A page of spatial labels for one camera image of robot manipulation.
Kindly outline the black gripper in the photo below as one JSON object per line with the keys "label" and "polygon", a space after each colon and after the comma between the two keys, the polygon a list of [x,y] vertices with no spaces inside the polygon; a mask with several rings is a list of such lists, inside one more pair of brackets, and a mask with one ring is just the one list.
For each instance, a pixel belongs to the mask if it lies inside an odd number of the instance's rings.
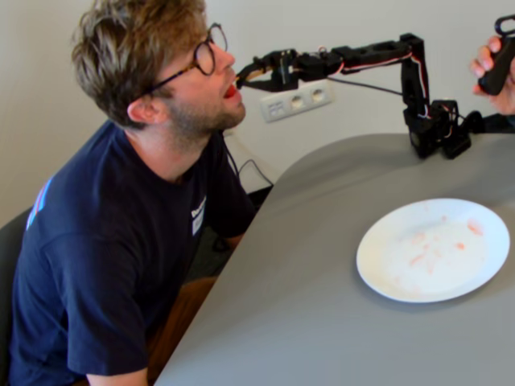
{"label": "black gripper", "polygon": [[263,57],[253,57],[251,64],[241,70],[241,77],[257,77],[272,71],[272,80],[241,79],[241,87],[265,92],[285,92],[299,87],[294,69],[298,53],[295,49],[272,51]]}

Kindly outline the operator's hand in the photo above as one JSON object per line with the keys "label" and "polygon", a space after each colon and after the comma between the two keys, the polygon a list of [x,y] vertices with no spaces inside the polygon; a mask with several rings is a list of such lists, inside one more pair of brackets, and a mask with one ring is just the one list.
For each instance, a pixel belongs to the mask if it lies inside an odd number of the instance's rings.
{"label": "operator's hand", "polygon": [[[477,57],[470,63],[472,74],[476,78],[483,77],[487,72],[494,68],[492,55],[502,48],[501,39],[493,36],[486,45],[479,48]],[[472,92],[477,96],[486,97],[498,113],[505,116],[514,115],[514,60],[510,64],[510,72],[504,83],[504,87],[496,96],[487,94],[478,84]]]}

